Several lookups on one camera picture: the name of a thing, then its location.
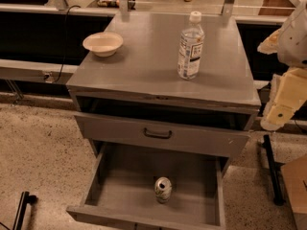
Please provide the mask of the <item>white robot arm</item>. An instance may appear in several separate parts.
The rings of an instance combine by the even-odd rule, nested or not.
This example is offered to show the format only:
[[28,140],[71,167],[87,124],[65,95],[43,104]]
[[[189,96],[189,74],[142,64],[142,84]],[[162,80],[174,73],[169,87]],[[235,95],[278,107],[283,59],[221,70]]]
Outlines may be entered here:
[[307,101],[307,4],[302,1],[280,29],[257,48],[288,66],[282,75],[274,74],[270,99],[263,111],[261,128],[276,131],[288,123]]

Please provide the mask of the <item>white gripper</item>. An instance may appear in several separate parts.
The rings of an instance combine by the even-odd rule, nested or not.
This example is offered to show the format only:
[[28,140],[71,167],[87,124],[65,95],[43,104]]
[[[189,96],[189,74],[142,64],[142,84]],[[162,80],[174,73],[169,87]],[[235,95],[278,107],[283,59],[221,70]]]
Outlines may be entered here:
[[307,101],[307,70],[292,67],[288,74],[290,86],[284,76],[274,75],[272,78],[270,99],[260,122],[264,130],[282,128]]

